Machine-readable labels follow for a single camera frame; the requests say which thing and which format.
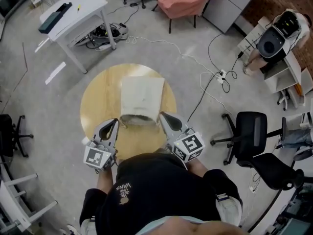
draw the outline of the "floor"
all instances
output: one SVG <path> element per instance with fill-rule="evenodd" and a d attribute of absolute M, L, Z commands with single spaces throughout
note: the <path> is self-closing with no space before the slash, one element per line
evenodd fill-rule
<path fill-rule="evenodd" d="M 123 6 L 123 0 L 107 0 L 107 12 Z M 208 44 L 220 34 L 219 30 L 203 18 L 197 18 L 197 29 L 193 18 L 173 20 L 172 34 L 168 34 L 168 19 L 157 9 L 151 9 L 156 2 L 147 1 L 146 9 L 139 8 L 127 23 L 130 35 L 149 40 L 165 39 L 179 46 L 182 53 L 193 55 L 198 62 L 216 72 L 208 58 Z M 83 75 L 56 43 L 47 43 L 37 53 L 38 44 L 45 39 L 37 28 L 40 26 L 41 8 L 29 9 L 30 2 L 24 3 L 8 20 L 3 39 L 0 42 L 0 110 L 12 116 L 16 122 L 19 115 L 26 115 L 22 131 L 34 134 L 33 140 L 25 140 L 23 146 L 29 158 L 16 152 L 11 164 L 14 177 L 37 173 L 39 178 L 27 185 L 27 199 L 34 209 L 56 199 L 59 203 L 48 212 L 43 223 L 47 233 L 57 234 L 60 227 L 71 223 L 78 227 L 78 219 L 87 189 L 95 187 L 97 176 L 84 165 L 85 137 L 80 123 L 80 102 L 89 82 L 101 71 L 121 63 L 138 63 L 158 71 L 170 84 L 177 101 L 178 113 L 189 117 L 196 106 L 202 90 L 199 87 L 200 74 L 206 70 L 189 57 L 182 57 L 179 51 L 167 43 L 149 43 L 138 39 L 136 44 L 121 41 L 115 51 L 95 52 L 86 47 L 76 47 L 74 52 L 89 72 Z M 122 8 L 108 15 L 110 22 L 125 22 L 136 8 Z M 210 47 L 212 61 L 224 70 L 231 69 L 235 59 L 236 45 L 242 39 L 231 28 L 226 35 L 218 37 Z M 26 70 L 23 48 L 28 70 Z M 67 66 L 48 84 L 45 80 L 62 62 Z M 233 114 L 240 111 L 258 111 L 268 116 L 268 130 L 281 126 L 282 107 L 276 104 L 277 95 L 269 93 L 262 76 L 248 77 L 242 73 L 239 60 L 234 70 L 238 79 L 228 76 L 230 92 L 224 93 L 221 85 L 214 80 L 208 91 Z M 205 86 L 210 74 L 202 76 Z M 223 166 L 228 149 L 222 145 L 211 147 L 212 137 L 229 137 L 231 132 L 221 114 L 225 108 L 215 99 L 206 95 L 190 123 L 202 133 L 206 151 L 200 160 L 208 169 L 220 168 L 238 186 L 244 202 L 243 228 L 248 230 L 260 217 L 276 192 L 261 180 L 256 194 L 248 190 L 254 185 L 255 171 L 242 168 L 235 162 Z M 277 138 L 267 142 L 267 152 L 272 152 Z M 282 161 L 291 163 L 292 150 L 275 151 Z"/>

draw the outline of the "shirt sleeve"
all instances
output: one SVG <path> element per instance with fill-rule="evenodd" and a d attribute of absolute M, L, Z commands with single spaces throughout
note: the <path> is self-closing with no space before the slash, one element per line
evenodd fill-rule
<path fill-rule="evenodd" d="M 95 216 L 98 207 L 101 207 L 107 195 L 99 189 L 89 189 L 86 192 L 82 213 L 79 218 L 79 225 L 86 219 Z"/>
<path fill-rule="evenodd" d="M 203 179 L 214 188 L 217 195 L 226 193 L 228 196 L 238 199 L 241 205 L 243 204 L 237 186 L 222 170 L 209 170 L 205 173 Z"/>

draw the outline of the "black t-shirt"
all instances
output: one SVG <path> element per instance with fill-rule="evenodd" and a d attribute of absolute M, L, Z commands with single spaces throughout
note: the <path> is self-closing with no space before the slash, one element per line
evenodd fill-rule
<path fill-rule="evenodd" d="M 236 185 L 221 170 L 201 178 L 173 155 L 144 154 L 122 162 L 108 195 L 98 189 L 86 192 L 80 224 L 95 216 L 99 235 L 134 235 L 165 216 L 220 220 L 215 200 L 222 193 L 240 200 Z"/>

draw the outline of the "black hair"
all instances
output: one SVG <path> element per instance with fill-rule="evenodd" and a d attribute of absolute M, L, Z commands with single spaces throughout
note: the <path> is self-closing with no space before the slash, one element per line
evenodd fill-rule
<path fill-rule="evenodd" d="M 312 20 L 311 20 L 311 18 L 309 17 L 308 14 L 303 14 L 303 16 L 308 20 L 308 22 L 309 22 L 309 28 L 311 28 L 311 26 L 312 26 Z"/>

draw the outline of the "round wooden table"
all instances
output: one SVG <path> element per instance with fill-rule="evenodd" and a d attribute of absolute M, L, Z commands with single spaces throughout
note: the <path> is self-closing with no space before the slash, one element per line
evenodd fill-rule
<path fill-rule="evenodd" d="M 88 85 L 80 106 L 80 120 L 86 136 L 91 139 L 97 125 L 121 113 L 121 85 L 124 76 L 161 77 L 144 65 L 121 64 L 98 74 Z M 170 85 L 165 81 L 160 111 L 176 113 L 176 101 Z M 166 142 L 159 126 L 120 125 L 115 148 L 117 157 L 127 159 L 142 153 L 155 152 Z"/>

